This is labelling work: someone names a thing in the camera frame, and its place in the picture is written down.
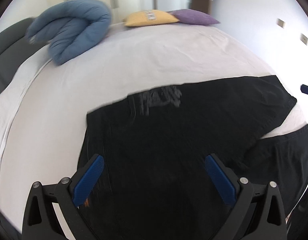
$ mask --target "mattress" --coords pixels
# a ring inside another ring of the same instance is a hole
[[[0,95],[0,210],[21,231],[33,182],[54,184],[75,173],[87,112],[153,87],[273,74],[245,46],[211,26],[114,25],[100,44],[61,66],[44,47]],[[306,123],[296,104],[264,137]],[[66,236],[74,239],[55,207]]]

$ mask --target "bedroom wall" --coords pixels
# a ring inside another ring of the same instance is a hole
[[[38,16],[48,7],[47,0],[13,0],[0,18],[0,32],[20,20]]]
[[[296,0],[214,0],[212,16],[216,27],[230,34],[265,60],[298,99],[308,118],[308,95],[300,92],[308,85],[308,18]],[[279,27],[277,19],[286,22]]]

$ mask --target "folded blue pillow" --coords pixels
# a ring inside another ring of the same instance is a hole
[[[69,0],[39,15],[25,37],[30,43],[50,41],[48,52],[61,65],[98,44],[111,20],[109,8],[99,0]]]

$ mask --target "light switch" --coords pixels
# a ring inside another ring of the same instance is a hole
[[[307,38],[304,34],[302,34],[302,33],[301,33],[301,38],[300,38],[300,40],[301,40],[305,45],[307,45],[308,38]]]
[[[277,20],[277,25],[280,26],[280,27],[282,27],[282,28],[284,28],[285,22],[282,21],[281,19],[278,19],[278,20]]]

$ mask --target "screw head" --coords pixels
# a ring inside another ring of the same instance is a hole
[[[247,184],[247,183],[248,183],[248,179],[245,178],[245,177],[241,177],[241,178],[239,179],[239,181],[240,181],[241,183],[243,183],[243,184]]]
[[[271,187],[276,187],[277,184],[276,184],[274,181],[271,181],[271,182],[270,182],[270,186],[271,186]]]
[[[38,188],[38,187],[39,187],[39,185],[40,185],[40,184],[39,184],[39,182],[38,182],[38,181],[36,181],[36,182],[34,182],[34,183],[33,183],[33,188]]]
[[[61,180],[61,183],[62,184],[67,184],[69,182],[69,178],[68,177],[64,177],[64,178],[62,178],[62,180]]]

